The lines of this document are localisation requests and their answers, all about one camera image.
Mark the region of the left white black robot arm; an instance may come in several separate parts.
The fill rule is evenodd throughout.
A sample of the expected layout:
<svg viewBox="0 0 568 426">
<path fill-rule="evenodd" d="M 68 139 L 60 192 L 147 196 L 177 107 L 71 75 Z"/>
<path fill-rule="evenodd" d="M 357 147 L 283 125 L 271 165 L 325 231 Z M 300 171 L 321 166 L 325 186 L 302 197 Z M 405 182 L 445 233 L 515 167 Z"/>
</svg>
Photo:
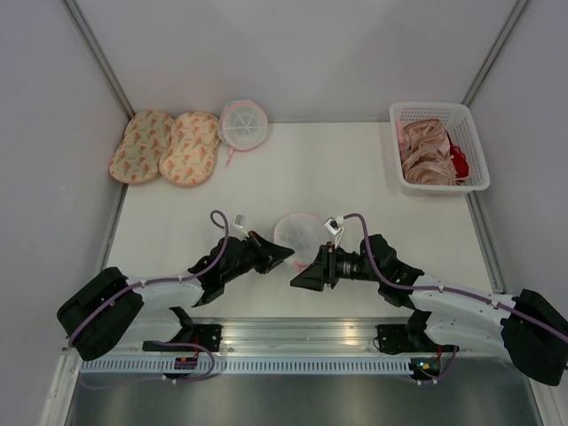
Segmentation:
<svg viewBox="0 0 568 426">
<path fill-rule="evenodd" d="M 223 237 L 177 276 L 136 279 L 107 267 L 63 303 L 56 318 L 84 361 L 135 343 L 185 351 L 194 335 L 187 309 L 212 303 L 229 282 L 250 271 L 267 274 L 294 253 L 250 231 L 243 239 Z"/>
</svg>

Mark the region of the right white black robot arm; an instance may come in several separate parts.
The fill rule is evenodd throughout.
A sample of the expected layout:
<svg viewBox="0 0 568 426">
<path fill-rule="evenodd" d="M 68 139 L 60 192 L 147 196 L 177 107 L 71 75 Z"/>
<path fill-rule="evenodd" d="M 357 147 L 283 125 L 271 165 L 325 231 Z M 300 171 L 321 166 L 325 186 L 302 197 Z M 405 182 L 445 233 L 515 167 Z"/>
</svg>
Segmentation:
<svg viewBox="0 0 568 426">
<path fill-rule="evenodd" d="M 443 281 L 398 259 L 380 234 L 349 253 L 323 245 L 312 264 L 290 281 L 293 288 L 321 292 L 340 280 L 375 282 L 379 295 L 412 310 L 407 344 L 455 346 L 492 354 L 536 382 L 557 386 L 567 368 L 567 321 L 540 293 L 483 293 Z"/>
</svg>

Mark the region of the white pink mesh laundry bag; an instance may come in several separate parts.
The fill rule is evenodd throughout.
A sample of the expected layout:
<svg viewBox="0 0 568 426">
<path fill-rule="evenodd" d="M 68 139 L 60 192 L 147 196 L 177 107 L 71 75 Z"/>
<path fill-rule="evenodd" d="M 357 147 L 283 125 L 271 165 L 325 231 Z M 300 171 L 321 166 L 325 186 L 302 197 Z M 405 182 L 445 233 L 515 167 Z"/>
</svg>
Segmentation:
<svg viewBox="0 0 568 426">
<path fill-rule="evenodd" d="M 294 254 L 285 260 L 300 272 L 318 255 L 320 246 L 327 241 L 323 221 L 313 214 L 295 212 L 284 216 L 274 227 L 273 242 L 293 249 Z"/>
</svg>

